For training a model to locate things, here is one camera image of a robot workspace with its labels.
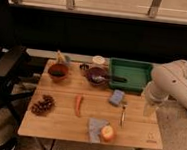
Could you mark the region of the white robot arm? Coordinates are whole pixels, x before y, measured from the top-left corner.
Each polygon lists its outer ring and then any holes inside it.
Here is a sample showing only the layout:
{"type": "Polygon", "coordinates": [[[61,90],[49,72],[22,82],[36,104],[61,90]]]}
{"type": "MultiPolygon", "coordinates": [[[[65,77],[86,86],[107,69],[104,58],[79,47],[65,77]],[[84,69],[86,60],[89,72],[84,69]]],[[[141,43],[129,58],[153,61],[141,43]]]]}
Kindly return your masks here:
{"type": "Polygon", "coordinates": [[[144,116],[151,116],[169,96],[187,109],[187,60],[156,64],[150,73],[151,81],[143,92],[146,99],[144,116]]]}

